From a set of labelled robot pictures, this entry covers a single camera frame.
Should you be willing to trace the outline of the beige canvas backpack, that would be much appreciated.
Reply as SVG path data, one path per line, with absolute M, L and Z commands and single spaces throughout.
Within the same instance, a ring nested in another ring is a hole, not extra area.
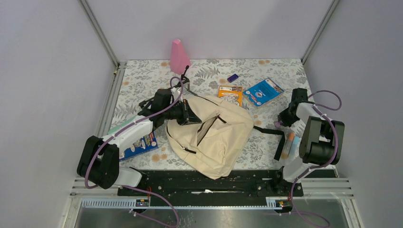
M 179 125 L 169 120 L 165 127 L 173 152 L 204 176 L 216 180 L 233 169 L 275 168 L 274 155 L 281 136 L 259 131 L 253 112 L 216 96 L 191 96 L 191 110 L 200 123 Z

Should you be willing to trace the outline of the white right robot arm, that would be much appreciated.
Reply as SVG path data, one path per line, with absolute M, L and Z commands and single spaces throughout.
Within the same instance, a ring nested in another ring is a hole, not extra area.
M 272 183 L 273 191 L 280 196 L 291 195 L 304 177 L 316 169 L 337 164 L 341 156 L 345 124 L 329 118 L 309 97 L 307 89 L 293 89 L 288 107 L 278 115 L 279 126 L 291 127 L 299 120 L 305 124 L 298 157 L 281 167 Z

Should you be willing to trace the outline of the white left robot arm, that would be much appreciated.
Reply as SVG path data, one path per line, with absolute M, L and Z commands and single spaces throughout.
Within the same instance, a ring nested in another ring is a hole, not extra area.
M 77 166 L 77 174 L 84 178 L 87 189 L 129 186 L 135 195 L 147 191 L 141 172 L 119 165 L 120 155 L 166 120 L 176 120 L 179 125 L 201 123 L 188 101 L 182 97 L 184 84 L 188 82 L 185 75 L 172 77 L 168 89 L 158 89 L 152 98 L 139 104 L 141 111 L 131 121 L 108 135 L 93 135 L 87 139 Z

